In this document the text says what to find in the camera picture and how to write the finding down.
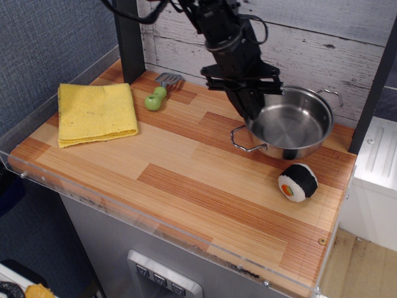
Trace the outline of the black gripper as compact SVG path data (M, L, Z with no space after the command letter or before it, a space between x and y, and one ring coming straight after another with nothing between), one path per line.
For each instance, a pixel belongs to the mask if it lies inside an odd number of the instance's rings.
M261 60L261 50L257 44L233 40L206 43L206 46L216 63L204 66L201 74L206 77L210 88L231 89L226 90L226 95L244 119L258 118L264 107L263 94L284 93L285 88L279 79L280 70Z

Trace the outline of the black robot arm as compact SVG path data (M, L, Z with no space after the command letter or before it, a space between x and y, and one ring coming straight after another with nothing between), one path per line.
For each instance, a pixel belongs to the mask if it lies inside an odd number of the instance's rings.
M281 95L280 70L261 59L261 41L252 21L258 16L240 14L237 1L180 1L182 10L205 37L216 63L202 68L210 90L224 91L244 119L258 118L266 94Z

